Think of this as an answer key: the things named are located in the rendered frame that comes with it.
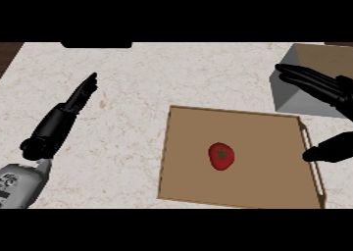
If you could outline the brown wooden tray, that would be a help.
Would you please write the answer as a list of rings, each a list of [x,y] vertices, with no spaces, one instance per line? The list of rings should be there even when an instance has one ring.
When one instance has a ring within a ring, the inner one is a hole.
[[[235,151],[224,171],[208,158],[217,142]],[[173,106],[158,197],[241,208],[320,209],[317,165],[303,160],[310,144],[297,116]]]

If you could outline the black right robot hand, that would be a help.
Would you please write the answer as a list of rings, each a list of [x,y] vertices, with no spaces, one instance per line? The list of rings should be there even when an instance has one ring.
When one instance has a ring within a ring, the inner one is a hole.
[[[353,79],[331,77],[310,68],[276,64],[279,79],[326,103],[353,122]],[[337,163],[353,157],[353,131],[341,132],[303,153],[306,162]]]

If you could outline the grey cardboard box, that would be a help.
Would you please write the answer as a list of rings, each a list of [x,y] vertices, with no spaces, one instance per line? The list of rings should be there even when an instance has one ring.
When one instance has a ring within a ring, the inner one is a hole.
[[[275,111],[344,118],[353,110],[353,47],[295,43],[269,78]]]

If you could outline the red tomato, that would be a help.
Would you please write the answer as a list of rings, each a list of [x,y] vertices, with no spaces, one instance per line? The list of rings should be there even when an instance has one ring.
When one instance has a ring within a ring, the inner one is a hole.
[[[214,143],[208,148],[208,158],[213,168],[224,171],[235,162],[233,148],[221,142]]]

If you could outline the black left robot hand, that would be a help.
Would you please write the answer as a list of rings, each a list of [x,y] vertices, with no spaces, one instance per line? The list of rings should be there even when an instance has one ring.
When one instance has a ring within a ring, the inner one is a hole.
[[[97,90],[97,74],[91,74],[77,87],[65,103],[59,103],[40,121],[31,137],[22,142],[26,160],[50,159],[69,134],[81,110]]]

